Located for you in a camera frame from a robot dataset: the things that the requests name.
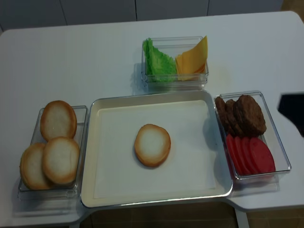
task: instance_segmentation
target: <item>food container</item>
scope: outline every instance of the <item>food container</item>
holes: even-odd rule
[[[232,191],[211,95],[205,91],[96,100],[90,110],[81,201],[88,208],[210,200]],[[171,150],[142,165],[134,140],[145,124],[166,129]]]
[[[22,179],[20,179],[18,187],[18,198],[20,200],[47,200],[59,198],[72,198],[80,193],[83,162],[86,153],[86,134],[87,134],[87,107],[86,106],[73,106],[77,118],[77,130],[74,140],[78,143],[80,148],[78,168],[75,181],[64,187],[54,187],[49,190],[30,190],[28,189]],[[40,119],[44,108],[39,111],[36,127],[31,140],[31,145],[34,143],[47,143],[40,133]]]
[[[265,99],[264,99],[262,93],[259,91],[231,93],[231,94],[222,94],[222,95],[220,95],[220,97],[225,102],[229,99],[233,99],[234,101],[237,101],[241,95],[252,96],[262,109],[262,113],[263,113],[263,116],[265,119],[267,129],[266,129],[265,133],[263,135],[261,135],[259,138],[268,146],[269,150],[271,151],[271,154],[275,161],[276,171],[270,172],[270,173],[255,174],[255,175],[243,175],[243,176],[239,175],[236,172],[232,159],[228,153],[226,137],[224,137],[223,143],[226,148],[226,153],[229,157],[228,161],[230,163],[230,167],[231,167],[233,175],[234,175],[234,181],[235,181],[235,183],[239,183],[239,184],[253,184],[253,183],[258,183],[258,182],[266,182],[266,183],[278,182],[279,177],[281,177],[282,174],[286,174],[286,173],[290,172],[291,165],[290,165],[290,162],[286,155],[286,152],[284,150],[284,147],[282,145],[282,142],[280,140],[279,134],[276,130],[276,126],[271,118],[269,109],[266,105],[266,102],[265,102]],[[220,123],[219,118],[218,118],[218,123],[220,125],[222,134],[225,134],[224,127]]]
[[[153,46],[173,59],[195,47],[203,37],[152,38]],[[154,82],[155,75],[147,75],[147,64],[142,49],[142,83],[149,92],[172,92],[179,90],[201,90],[208,81],[209,69],[206,62],[202,74],[157,75],[158,78],[170,78],[171,82]]]

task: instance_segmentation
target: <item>plastic container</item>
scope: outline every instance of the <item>plastic container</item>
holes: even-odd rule
[[[74,140],[78,143],[80,148],[77,175],[75,181],[70,186],[54,187],[49,190],[30,190],[28,189],[22,179],[20,179],[18,187],[18,198],[20,200],[46,200],[59,198],[73,198],[79,195],[81,190],[81,181],[83,173],[83,163],[86,153],[86,139],[87,139],[87,107],[73,106],[77,118],[77,130]],[[34,143],[47,143],[40,133],[40,119],[44,108],[39,111],[36,127],[31,140],[31,145]]]
[[[220,95],[220,97],[225,102],[229,99],[233,99],[234,101],[237,101],[241,95],[252,96],[262,109],[262,113],[263,113],[263,116],[265,119],[267,130],[259,138],[270,149],[271,154],[275,161],[276,171],[269,172],[269,173],[255,174],[255,175],[243,175],[243,176],[239,175],[236,172],[232,159],[228,153],[226,137],[224,137],[223,143],[224,143],[224,147],[226,148],[225,150],[227,153],[228,162],[230,163],[231,171],[234,175],[234,181],[235,181],[235,183],[240,183],[240,184],[251,184],[251,183],[258,183],[258,182],[267,182],[267,183],[277,182],[279,180],[279,177],[281,176],[280,174],[286,174],[286,173],[290,172],[291,165],[290,165],[289,159],[286,155],[286,152],[284,150],[284,147],[282,145],[282,142],[280,140],[279,134],[276,130],[276,126],[271,118],[269,109],[266,105],[266,102],[265,102],[265,99],[264,99],[262,93],[259,91],[252,91],[252,92],[222,94],[222,95]],[[218,123],[220,125],[222,134],[224,134],[226,136],[224,127],[220,123],[219,118],[218,118]]]
[[[151,38],[153,46],[173,59],[195,47],[203,37],[180,37],[180,38]],[[147,74],[147,64],[142,49],[142,82],[149,92],[172,92],[179,90],[201,90],[208,81],[209,69],[206,62],[205,72],[202,74],[174,74],[157,75],[157,78],[169,79],[170,82],[155,82],[155,75]]]

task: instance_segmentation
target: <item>tomato slice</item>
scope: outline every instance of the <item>tomato slice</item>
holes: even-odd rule
[[[276,171],[275,161],[267,145],[258,138],[249,141],[251,160],[260,173]]]
[[[232,162],[233,162],[233,165],[234,165],[234,168],[236,169],[236,172],[239,174],[239,175],[243,175],[243,172],[241,170],[241,167],[238,163],[238,160],[237,160],[237,150],[236,150],[236,147],[235,147],[235,144],[234,144],[234,140],[233,140],[233,137],[229,134],[227,135],[226,137],[226,142],[227,142],[227,147],[228,147],[228,152],[229,152],[229,155],[232,159]]]
[[[242,153],[243,153],[243,158],[245,161],[246,167],[249,169],[251,174],[258,174],[257,169],[253,165],[250,157],[250,150],[249,150],[249,141],[250,139],[248,137],[244,137],[241,140],[241,146],[242,146]]]
[[[237,161],[240,165],[240,168],[242,169],[242,173],[244,175],[250,175],[251,172],[249,171],[249,169],[247,168],[246,166],[246,163],[245,163],[245,159],[243,157],[243,151],[242,151],[242,145],[241,145],[241,139],[240,137],[235,137],[234,138],[234,142],[235,142],[235,145],[236,145],[236,157],[237,157]]]

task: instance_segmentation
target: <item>bun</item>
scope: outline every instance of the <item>bun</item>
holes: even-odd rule
[[[50,189],[52,183],[42,171],[42,156],[45,144],[36,143],[29,146],[20,161],[20,175],[23,183],[32,190]]]
[[[79,146],[70,138],[51,139],[44,149],[42,169],[55,184],[69,184],[76,178]]]
[[[147,124],[139,130],[134,148],[138,160],[143,165],[156,167],[161,165],[169,155],[170,136],[165,129]]]
[[[68,103],[52,101],[47,104],[40,120],[41,135],[46,141],[60,136],[74,138],[76,129],[76,115]]]

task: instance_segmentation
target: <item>table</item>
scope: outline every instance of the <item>table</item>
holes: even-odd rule
[[[17,29],[0,36],[0,227],[76,223],[93,212],[79,199],[18,200],[19,160],[40,108],[58,99],[90,107],[98,98],[144,94],[144,39],[204,35],[206,90],[213,96],[260,90],[292,165],[277,191],[265,186],[223,200],[243,211],[304,205],[303,139],[276,109],[282,92],[304,90],[304,25],[295,13]]]

